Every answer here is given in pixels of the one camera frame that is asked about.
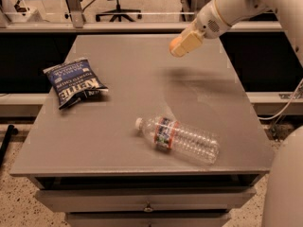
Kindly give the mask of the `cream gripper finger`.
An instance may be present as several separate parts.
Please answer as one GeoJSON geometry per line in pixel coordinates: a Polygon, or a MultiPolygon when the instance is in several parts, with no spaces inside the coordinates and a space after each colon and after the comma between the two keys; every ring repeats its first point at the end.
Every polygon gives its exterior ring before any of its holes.
{"type": "Polygon", "coordinates": [[[183,31],[178,37],[181,37],[182,40],[180,45],[183,49],[182,56],[185,56],[187,53],[195,50],[202,45],[204,39],[204,33],[199,30],[192,31],[183,31]]]}

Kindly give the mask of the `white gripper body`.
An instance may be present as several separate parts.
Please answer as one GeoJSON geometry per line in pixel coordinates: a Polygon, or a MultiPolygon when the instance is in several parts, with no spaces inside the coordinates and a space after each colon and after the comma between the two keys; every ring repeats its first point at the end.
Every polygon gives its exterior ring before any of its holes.
{"type": "Polygon", "coordinates": [[[211,0],[198,12],[196,22],[206,38],[215,39],[231,28],[234,18],[233,6],[221,0],[211,0]]]}

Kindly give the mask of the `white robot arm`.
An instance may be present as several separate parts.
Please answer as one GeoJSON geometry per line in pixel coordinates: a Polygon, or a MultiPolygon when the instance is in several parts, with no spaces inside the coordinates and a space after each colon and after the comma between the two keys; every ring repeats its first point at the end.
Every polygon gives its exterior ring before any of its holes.
{"type": "MultiPolygon", "coordinates": [[[[203,39],[224,34],[239,21],[272,10],[303,65],[303,0],[211,0],[169,45],[176,57],[196,49],[203,39]]],[[[262,227],[303,227],[303,127],[281,144],[273,161],[262,227]]]]}

